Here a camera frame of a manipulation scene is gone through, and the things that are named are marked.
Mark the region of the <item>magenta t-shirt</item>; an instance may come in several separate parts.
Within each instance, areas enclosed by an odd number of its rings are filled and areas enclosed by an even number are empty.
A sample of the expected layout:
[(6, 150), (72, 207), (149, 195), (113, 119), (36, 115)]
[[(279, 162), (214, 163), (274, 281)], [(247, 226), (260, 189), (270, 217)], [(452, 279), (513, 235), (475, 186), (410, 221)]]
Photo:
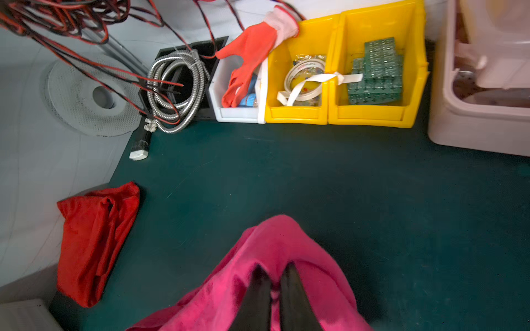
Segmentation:
[(199, 288), (174, 306), (137, 322), (131, 330), (227, 330), (257, 268), (272, 281), (270, 329), (280, 330), (280, 279), (290, 263), (297, 269), (323, 330), (370, 330), (336, 261), (286, 215), (245, 230)]

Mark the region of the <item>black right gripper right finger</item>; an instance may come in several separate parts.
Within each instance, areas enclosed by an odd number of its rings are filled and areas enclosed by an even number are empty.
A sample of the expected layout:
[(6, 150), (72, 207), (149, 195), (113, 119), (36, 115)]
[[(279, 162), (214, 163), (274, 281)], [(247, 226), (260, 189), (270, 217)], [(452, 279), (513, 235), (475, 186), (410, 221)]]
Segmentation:
[(294, 263), (287, 265), (280, 280), (280, 328), (283, 331), (323, 331)]

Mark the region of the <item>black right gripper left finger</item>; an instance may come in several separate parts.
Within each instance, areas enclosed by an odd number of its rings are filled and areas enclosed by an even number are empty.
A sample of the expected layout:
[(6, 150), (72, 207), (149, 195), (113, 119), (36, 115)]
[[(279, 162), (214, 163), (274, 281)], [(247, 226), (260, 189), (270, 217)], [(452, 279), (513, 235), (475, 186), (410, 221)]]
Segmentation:
[(268, 274), (257, 266), (230, 331), (270, 331), (271, 287)]

